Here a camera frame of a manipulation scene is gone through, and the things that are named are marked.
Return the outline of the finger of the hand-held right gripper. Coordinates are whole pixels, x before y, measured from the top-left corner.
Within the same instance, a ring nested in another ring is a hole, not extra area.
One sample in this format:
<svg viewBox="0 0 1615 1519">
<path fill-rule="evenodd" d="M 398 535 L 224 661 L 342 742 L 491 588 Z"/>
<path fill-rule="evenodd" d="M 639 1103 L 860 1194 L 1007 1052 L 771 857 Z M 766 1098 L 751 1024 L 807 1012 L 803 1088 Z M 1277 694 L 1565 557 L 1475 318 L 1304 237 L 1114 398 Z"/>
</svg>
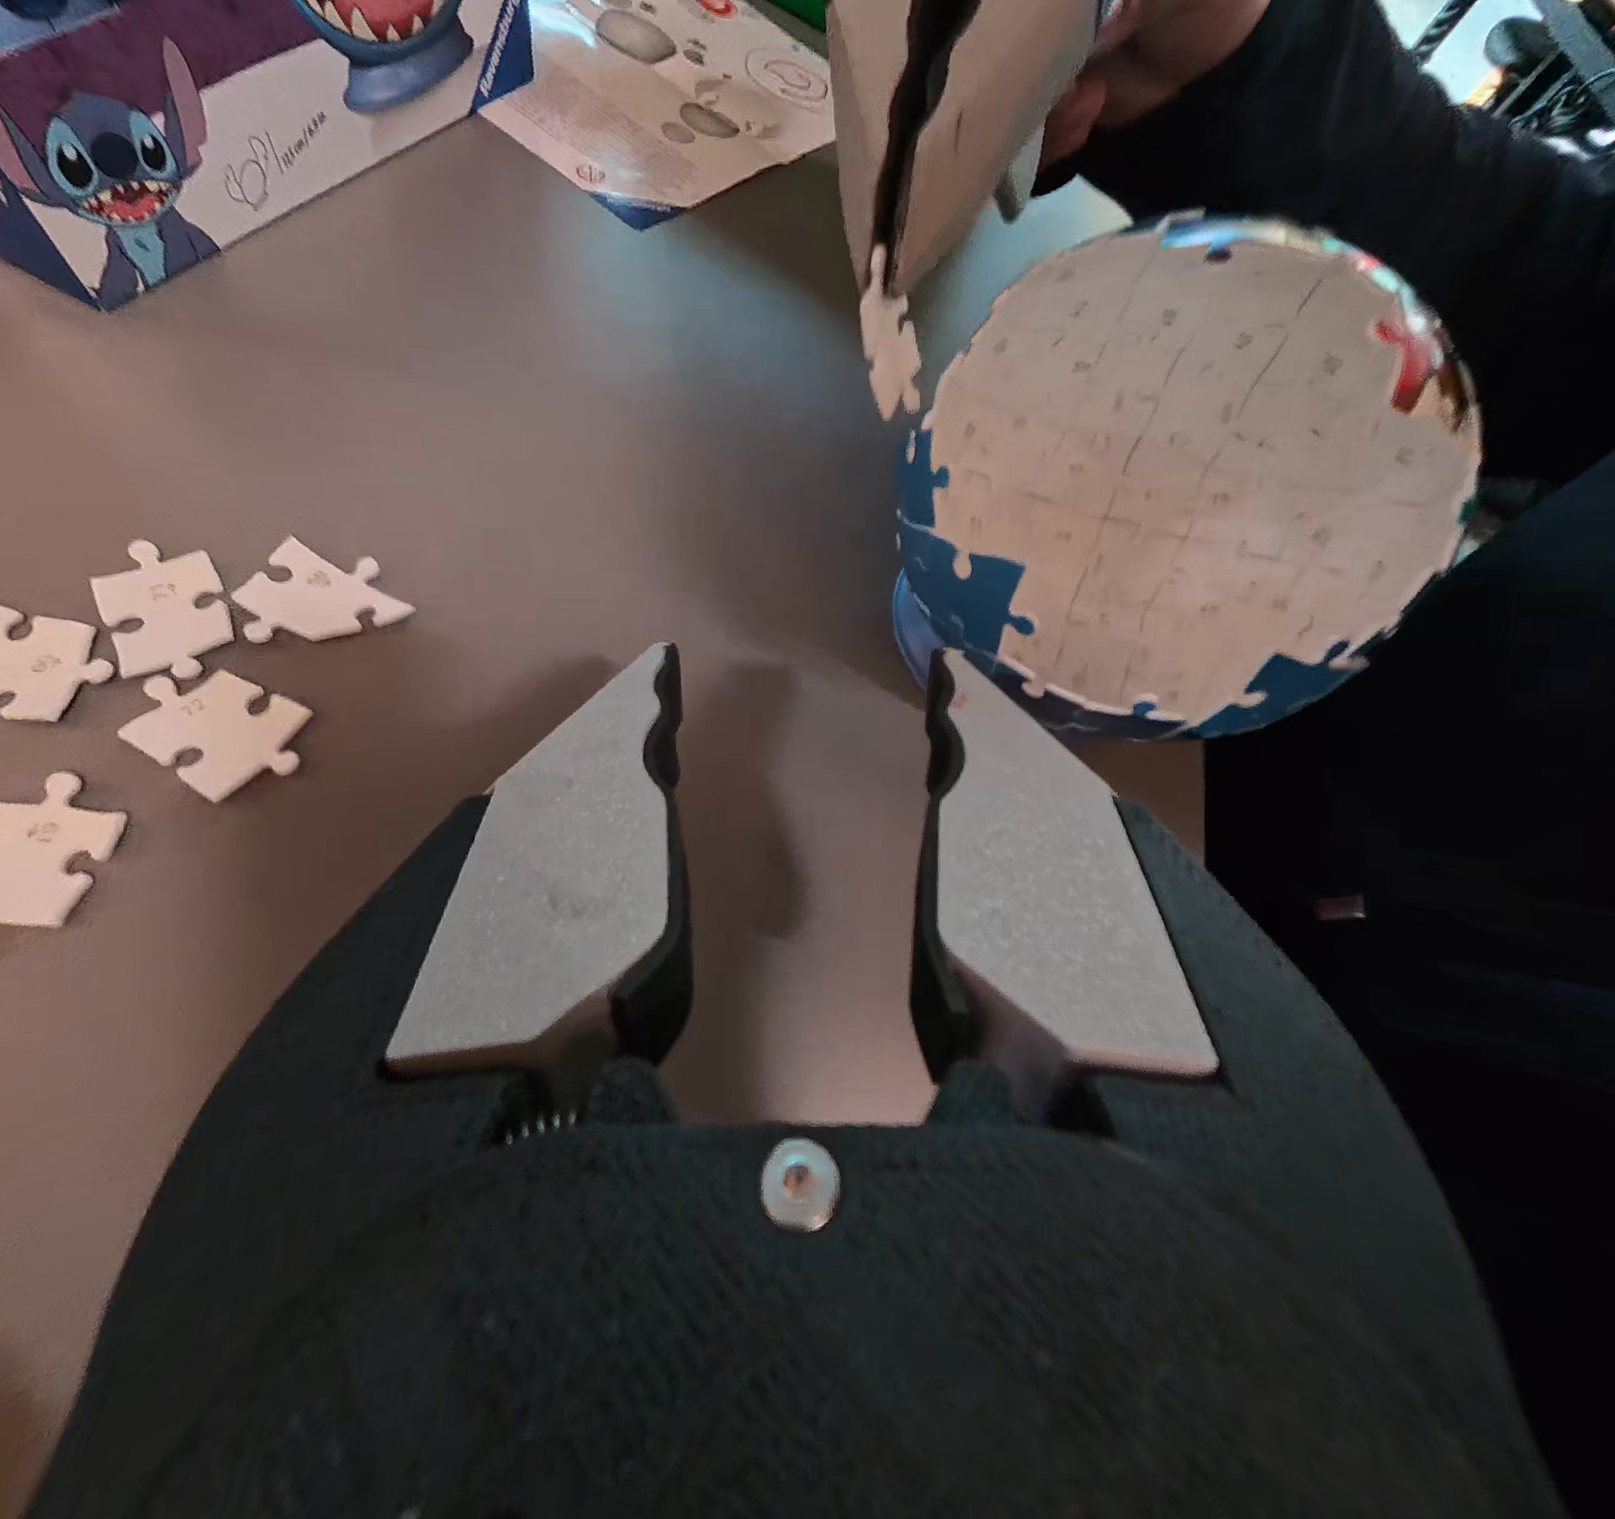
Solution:
<svg viewBox="0 0 1615 1519">
<path fill-rule="evenodd" d="M 967 0 L 825 0 L 839 201 L 858 283 L 891 283 L 917 131 Z"/>
<path fill-rule="evenodd" d="M 895 287 L 968 234 L 1085 61 L 1100 0 L 955 0 L 927 42 L 917 124 L 898 155 Z"/>
</svg>

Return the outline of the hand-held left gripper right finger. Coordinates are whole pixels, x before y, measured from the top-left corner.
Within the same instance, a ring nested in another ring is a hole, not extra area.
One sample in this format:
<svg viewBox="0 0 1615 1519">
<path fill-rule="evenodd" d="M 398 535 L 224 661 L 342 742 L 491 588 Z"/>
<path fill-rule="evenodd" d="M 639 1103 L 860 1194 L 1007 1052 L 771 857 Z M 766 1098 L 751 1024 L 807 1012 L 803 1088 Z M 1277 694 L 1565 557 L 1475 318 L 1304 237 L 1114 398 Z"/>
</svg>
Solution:
<svg viewBox="0 0 1615 1519">
<path fill-rule="evenodd" d="M 1214 1071 L 1178 947 L 1117 795 L 980 679 L 939 655 L 911 1018 L 927 1069 Z"/>
</svg>

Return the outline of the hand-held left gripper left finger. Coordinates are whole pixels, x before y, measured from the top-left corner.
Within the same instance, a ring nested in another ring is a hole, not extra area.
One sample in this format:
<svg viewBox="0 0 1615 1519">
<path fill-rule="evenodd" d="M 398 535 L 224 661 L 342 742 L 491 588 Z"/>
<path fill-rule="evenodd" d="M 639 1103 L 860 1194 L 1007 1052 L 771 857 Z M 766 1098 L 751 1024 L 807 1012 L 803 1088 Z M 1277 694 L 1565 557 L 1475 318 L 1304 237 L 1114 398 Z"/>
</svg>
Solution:
<svg viewBox="0 0 1615 1519">
<path fill-rule="evenodd" d="M 649 646 L 488 792 L 392 1071 L 661 1065 L 692 1005 L 682 670 Z"/>
</svg>

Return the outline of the white puzzle piece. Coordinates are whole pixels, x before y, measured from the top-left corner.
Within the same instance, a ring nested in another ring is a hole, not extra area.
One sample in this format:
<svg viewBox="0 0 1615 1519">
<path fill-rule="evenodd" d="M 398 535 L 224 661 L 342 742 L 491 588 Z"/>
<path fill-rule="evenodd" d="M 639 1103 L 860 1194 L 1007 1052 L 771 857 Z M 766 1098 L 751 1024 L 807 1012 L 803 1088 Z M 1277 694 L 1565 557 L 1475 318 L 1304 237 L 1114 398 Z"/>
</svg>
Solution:
<svg viewBox="0 0 1615 1519">
<path fill-rule="evenodd" d="M 55 770 L 40 800 L 3 802 L 3 925 L 64 925 L 92 887 L 71 863 L 106 863 L 120 845 L 128 814 L 77 806 L 80 787 L 80 776 Z"/>
<path fill-rule="evenodd" d="M 887 293 L 887 248 L 876 243 L 868 257 L 868 278 L 860 295 L 860 345 L 867 361 L 879 417 L 891 420 L 898 412 L 917 413 L 917 377 L 923 355 L 908 299 Z"/>
<path fill-rule="evenodd" d="M 89 578 L 97 618 L 112 633 L 118 675 L 200 679 L 204 655 L 237 638 L 211 552 L 164 555 L 153 541 L 134 540 L 128 559 L 128 570 Z"/>
<path fill-rule="evenodd" d="M 108 682 L 115 663 L 96 655 L 96 641 L 96 624 L 3 604 L 3 719 L 60 722 L 80 687 Z"/>
<path fill-rule="evenodd" d="M 302 766 L 291 748 L 313 719 L 302 702 L 215 669 L 197 682 L 169 673 L 141 682 L 150 711 L 115 738 L 169 768 L 209 802 L 223 802 L 259 776 L 287 777 Z"/>
<path fill-rule="evenodd" d="M 268 564 L 231 589 L 230 599 L 244 610 L 244 633 L 268 643 L 275 633 L 303 641 L 332 641 L 396 624 L 415 615 L 415 604 L 396 599 L 375 586 L 379 563 L 361 555 L 352 570 L 317 555 L 309 544 L 287 535 L 268 555 Z"/>
</svg>

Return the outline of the blue cartoon puzzle ball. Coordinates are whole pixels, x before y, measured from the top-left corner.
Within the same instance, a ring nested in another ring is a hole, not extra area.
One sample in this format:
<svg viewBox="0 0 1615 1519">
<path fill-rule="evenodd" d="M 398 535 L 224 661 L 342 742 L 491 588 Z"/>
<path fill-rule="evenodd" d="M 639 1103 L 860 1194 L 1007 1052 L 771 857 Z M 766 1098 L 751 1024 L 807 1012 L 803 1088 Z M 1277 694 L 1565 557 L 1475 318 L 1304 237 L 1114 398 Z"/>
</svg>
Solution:
<svg viewBox="0 0 1615 1519">
<path fill-rule="evenodd" d="M 895 632 L 1065 742 L 1203 741 L 1322 699 L 1465 557 L 1482 410 L 1384 262 L 1170 215 L 1041 259 L 898 462 Z"/>
</svg>

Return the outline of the person's right forearm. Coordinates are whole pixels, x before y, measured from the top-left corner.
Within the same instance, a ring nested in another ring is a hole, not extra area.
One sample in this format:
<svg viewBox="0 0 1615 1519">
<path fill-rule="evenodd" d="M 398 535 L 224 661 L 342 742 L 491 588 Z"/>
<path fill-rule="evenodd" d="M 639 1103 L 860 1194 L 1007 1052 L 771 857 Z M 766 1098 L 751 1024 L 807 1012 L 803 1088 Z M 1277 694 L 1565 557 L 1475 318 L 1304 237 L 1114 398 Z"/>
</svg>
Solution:
<svg viewBox="0 0 1615 1519">
<path fill-rule="evenodd" d="M 1230 58 L 1048 169 L 1134 218 L 1325 229 L 1400 272 L 1474 377 L 1494 477 L 1612 450 L 1612 173 L 1451 101 L 1378 0 L 1269 0 Z"/>
</svg>

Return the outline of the cartoon printed puzzle box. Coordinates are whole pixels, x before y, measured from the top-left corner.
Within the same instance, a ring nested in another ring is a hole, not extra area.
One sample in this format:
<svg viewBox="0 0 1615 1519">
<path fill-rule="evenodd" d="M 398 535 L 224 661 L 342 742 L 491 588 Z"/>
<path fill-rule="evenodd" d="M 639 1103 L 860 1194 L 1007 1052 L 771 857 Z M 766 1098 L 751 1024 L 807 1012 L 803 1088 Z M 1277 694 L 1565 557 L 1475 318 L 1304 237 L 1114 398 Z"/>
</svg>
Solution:
<svg viewBox="0 0 1615 1519">
<path fill-rule="evenodd" d="M 525 0 L 3 0 L 3 259 L 115 310 L 530 76 Z"/>
</svg>

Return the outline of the person's right hand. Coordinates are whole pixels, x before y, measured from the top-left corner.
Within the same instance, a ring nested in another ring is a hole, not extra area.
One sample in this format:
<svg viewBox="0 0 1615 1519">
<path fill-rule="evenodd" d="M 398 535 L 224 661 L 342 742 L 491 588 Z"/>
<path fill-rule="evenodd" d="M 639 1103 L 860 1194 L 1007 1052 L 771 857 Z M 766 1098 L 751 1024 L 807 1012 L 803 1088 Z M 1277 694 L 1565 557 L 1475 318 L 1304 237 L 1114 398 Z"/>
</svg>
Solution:
<svg viewBox="0 0 1615 1519">
<path fill-rule="evenodd" d="M 1044 195 L 1063 183 L 1065 164 L 1094 131 L 1138 123 L 1230 58 L 1267 5 L 1117 0 L 1100 21 L 1085 67 L 1048 112 L 1033 191 Z"/>
</svg>

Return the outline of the white instruction leaflet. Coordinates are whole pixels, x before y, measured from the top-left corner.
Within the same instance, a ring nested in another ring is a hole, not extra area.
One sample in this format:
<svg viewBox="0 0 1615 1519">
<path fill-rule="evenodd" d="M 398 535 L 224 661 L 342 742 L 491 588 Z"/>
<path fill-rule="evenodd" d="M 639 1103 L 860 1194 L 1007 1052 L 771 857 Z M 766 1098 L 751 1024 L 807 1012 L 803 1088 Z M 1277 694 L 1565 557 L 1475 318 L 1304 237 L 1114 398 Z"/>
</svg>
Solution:
<svg viewBox="0 0 1615 1519">
<path fill-rule="evenodd" d="M 830 65 L 749 0 L 562 0 L 481 116 L 644 230 L 835 144 Z"/>
</svg>

